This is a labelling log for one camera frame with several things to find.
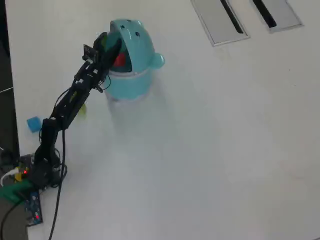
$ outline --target blue cube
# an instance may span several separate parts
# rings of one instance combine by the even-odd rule
[[[42,127],[42,123],[39,117],[34,116],[32,118],[29,118],[26,123],[29,126],[29,129],[31,130],[32,133],[36,133],[39,132],[41,127]]]

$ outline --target white table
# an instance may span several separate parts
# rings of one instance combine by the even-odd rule
[[[212,47],[189,0],[6,1],[21,154],[39,145],[26,120],[49,116],[111,20],[141,20],[166,58],[143,101],[93,91],[66,131],[53,239],[320,237],[320,1],[290,0],[305,26],[274,34],[231,3],[251,38]],[[56,194],[30,240],[48,238]]]

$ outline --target red object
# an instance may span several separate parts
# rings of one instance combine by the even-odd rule
[[[113,64],[114,67],[123,67],[126,65],[126,55],[121,52],[115,59],[115,62]]]

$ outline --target robotic arm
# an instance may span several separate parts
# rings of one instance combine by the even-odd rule
[[[59,97],[63,96],[54,106],[50,117],[42,122],[41,144],[34,154],[32,168],[27,176],[38,189],[57,185],[61,180],[62,164],[55,151],[58,132],[70,126],[92,89],[103,92],[100,85],[105,81],[122,47],[119,38],[113,47],[105,51],[107,37],[107,33],[103,32],[94,41],[93,47],[84,45],[82,59],[85,63],[74,76],[71,87],[63,93],[65,95]]]

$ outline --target teal container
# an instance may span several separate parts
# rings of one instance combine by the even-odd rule
[[[152,70],[165,64],[165,58],[155,52],[152,40],[140,21],[118,19],[110,23],[105,48],[122,39],[121,66],[114,66],[106,77],[107,96],[117,101],[136,100],[148,93],[152,83]]]

